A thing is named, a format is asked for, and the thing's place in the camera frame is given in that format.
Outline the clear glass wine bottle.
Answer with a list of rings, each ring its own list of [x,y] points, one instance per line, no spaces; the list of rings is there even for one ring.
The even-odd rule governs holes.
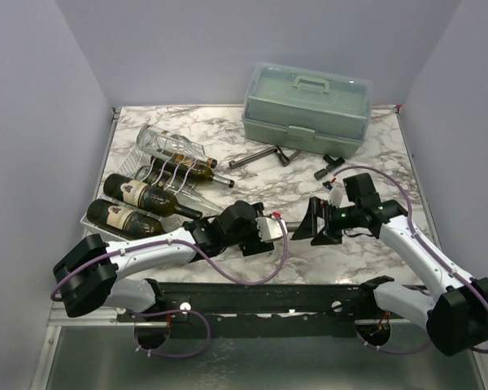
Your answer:
[[[134,179],[173,193],[182,205],[201,211],[204,216],[218,215],[223,211],[222,207],[206,199],[189,184],[183,183],[180,176],[173,177],[170,172],[160,174],[152,171],[149,166],[142,166],[135,173]]]

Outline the dark green labelled wine bottle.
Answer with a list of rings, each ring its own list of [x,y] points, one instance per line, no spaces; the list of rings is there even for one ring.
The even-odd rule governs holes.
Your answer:
[[[156,172],[166,171],[172,175],[181,177],[190,182],[207,183],[213,182],[221,184],[232,189],[235,186],[235,181],[217,175],[210,167],[200,163],[187,162],[186,164],[173,162],[172,160],[163,160],[152,156],[150,158],[150,165],[152,170]]]

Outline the clear acrylic wine rack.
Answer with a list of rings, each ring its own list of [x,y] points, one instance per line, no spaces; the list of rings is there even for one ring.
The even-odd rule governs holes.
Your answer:
[[[184,194],[186,182],[176,172],[160,168],[134,149],[102,182],[81,223],[89,232],[122,241],[164,234],[167,219],[200,220],[205,212]]]

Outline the olive green wine bottle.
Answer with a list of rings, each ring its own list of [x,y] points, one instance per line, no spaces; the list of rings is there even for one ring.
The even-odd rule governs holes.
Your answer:
[[[90,203],[86,218],[92,224],[130,240],[166,233],[157,219],[103,199]]]

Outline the dark green white-label bottle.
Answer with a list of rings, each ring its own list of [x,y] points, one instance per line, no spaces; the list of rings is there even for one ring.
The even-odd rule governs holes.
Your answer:
[[[180,215],[193,220],[203,217],[201,211],[183,206],[172,193],[124,175],[110,174],[104,181],[103,192],[108,197],[161,217]]]

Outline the green bottle silver neck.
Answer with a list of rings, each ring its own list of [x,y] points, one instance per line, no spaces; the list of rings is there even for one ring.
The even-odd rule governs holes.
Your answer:
[[[285,222],[285,227],[288,232],[295,232],[300,225],[300,222]]]

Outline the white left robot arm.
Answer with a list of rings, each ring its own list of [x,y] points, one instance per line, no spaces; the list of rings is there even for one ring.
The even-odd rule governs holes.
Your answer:
[[[52,301],[63,303],[68,317],[77,318],[106,305],[115,284],[166,264],[210,261],[228,247],[245,256],[273,250],[285,233],[278,214],[265,216],[260,203],[236,201],[221,214],[184,223],[159,236],[106,242],[88,235],[53,268]]]

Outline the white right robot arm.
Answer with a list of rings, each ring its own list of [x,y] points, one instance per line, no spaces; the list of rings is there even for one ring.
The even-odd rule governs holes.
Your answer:
[[[358,298],[359,312],[370,319],[388,311],[423,328],[430,342],[453,356],[466,349],[484,353],[488,341],[488,279],[476,279],[449,259],[422,234],[412,219],[412,207],[396,200],[382,201],[370,167],[344,178],[350,205],[333,205],[318,197],[308,203],[293,240],[313,246],[340,245],[345,231],[364,228],[392,248],[427,288],[426,294],[389,277],[364,283],[368,292]]]

